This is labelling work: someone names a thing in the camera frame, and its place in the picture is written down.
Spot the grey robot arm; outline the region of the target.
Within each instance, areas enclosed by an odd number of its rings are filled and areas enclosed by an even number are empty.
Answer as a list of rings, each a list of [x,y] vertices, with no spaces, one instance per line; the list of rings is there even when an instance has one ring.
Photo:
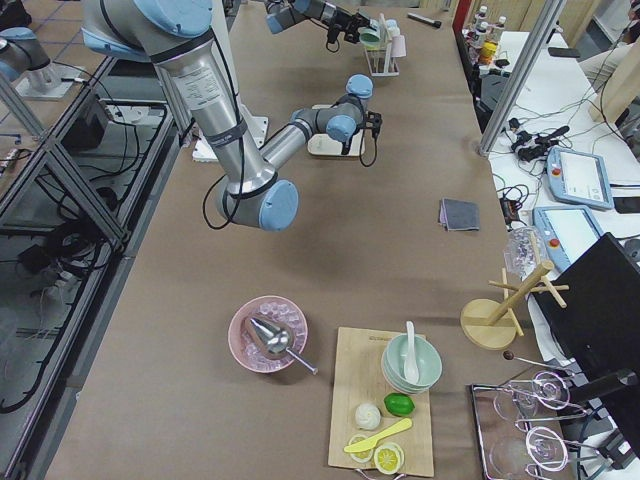
[[[356,44],[360,30],[375,25],[366,14],[353,13],[329,1],[296,0],[264,1],[266,22],[272,34],[278,34],[307,20],[319,21],[327,30],[327,42],[334,44],[340,34],[344,40]]]
[[[200,127],[225,175],[212,186],[216,208],[229,223],[280,231],[295,219],[296,186],[279,175],[289,158],[316,134],[341,143],[369,130],[377,136],[382,117],[368,108],[371,79],[349,78],[346,93],[325,108],[303,108],[264,145],[256,144],[241,110],[232,56],[219,1],[86,1],[82,33],[98,53],[149,62],[165,71],[181,103]]]

